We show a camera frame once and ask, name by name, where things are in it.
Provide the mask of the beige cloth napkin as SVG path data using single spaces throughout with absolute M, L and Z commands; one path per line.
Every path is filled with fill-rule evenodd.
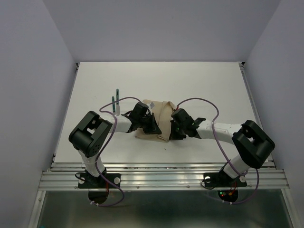
M 156 122 L 162 133 L 145 134 L 142 129 L 138 129 L 135 131 L 135 137 L 142 140 L 167 143 L 171 133 L 171 114 L 176 106 L 171 101 L 160 102 L 148 99 L 143 100 L 143 103 L 146 105 L 150 102 L 153 102 L 155 106 L 153 109 L 149 108 L 149 110 L 154 113 Z

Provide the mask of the silver knife teal handle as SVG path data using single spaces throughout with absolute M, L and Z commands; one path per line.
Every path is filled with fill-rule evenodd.
M 119 106 L 119 89 L 116 89 L 116 115 L 120 115 L 120 106 Z

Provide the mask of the silver fork teal handle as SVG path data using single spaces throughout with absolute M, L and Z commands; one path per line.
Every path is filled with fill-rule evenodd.
M 113 109 L 113 114 L 116 114 L 116 102 L 114 96 L 112 96 L 112 109 Z

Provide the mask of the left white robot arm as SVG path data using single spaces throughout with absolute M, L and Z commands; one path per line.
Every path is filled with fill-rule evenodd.
M 69 142 L 79 152 L 85 171 L 90 174 L 89 181 L 95 187 L 105 184 L 105 166 L 100 159 L 100 151 L 104 150 L 114 133 L 131 133 L 142 129 L 146 134 L 161 134 L 155 115 L 148 105 L 138 102 L 135 107 L 119 116 L 100 116 L 89 111 L 69 135 Z

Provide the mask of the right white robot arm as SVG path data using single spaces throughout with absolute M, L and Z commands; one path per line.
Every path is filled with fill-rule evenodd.
M 182 140 L 186 137 L 213 139 L 223 151 L 220 142 L 235 146 L 238 155 L 229 159 L 219 172 L 219 181 L 230 185 L 250 168 L 260 169 L 275 148 L 274 141 L 254 122 L 242 124 L 216 123 L 205 118 L 193 119 L 184 109 L 171 115 L 171 137 Z

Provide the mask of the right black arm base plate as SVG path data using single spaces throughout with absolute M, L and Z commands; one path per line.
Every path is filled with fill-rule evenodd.
M 230 188 L 234 187 L 246 187 L 247 182 L 242 182 L 239 177 L 231 178 L 226 173 L 219 172 L 207 172 L 203 174 L 202 184 L 206 188 Z

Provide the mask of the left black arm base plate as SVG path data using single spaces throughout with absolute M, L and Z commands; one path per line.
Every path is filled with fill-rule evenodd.
M 102 177 L 94 177 L 86 172 L 77 172 L 75 177 L 78 179 L 79 189 L 105 189 L 106 186 L 110 189 L 114 189 L 112 185 L 108 184 Z M 119 173 L 107 173 L 105 177 L 112 183 L 115 178 L 121 178 Z

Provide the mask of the aluminium rail frame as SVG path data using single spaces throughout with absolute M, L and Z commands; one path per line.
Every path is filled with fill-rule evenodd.
M 238 205 L 201 187 L 205 173 L 225 164 L 211 139 L 162 143 L 115 134 L 101 159 L 109 173 L 121 175 L 121 188 L 110 190 L 107 203 L 114 207 L 92 204 L 89 190 L 78 187 L 75 174 L 85 166 L 68 136 L 88 111 L 111 110 L 114 95 L 124 98 L 122 113 L 149 99 L 180 104 L 194 118 L 259 121 L 238 62 L 81 62 L 55 157 L 41 175 L 31 228 L 295 227 L 287 178 L 272 157 L 259 172 L 248 172 L 247 187 L 237 188 Z

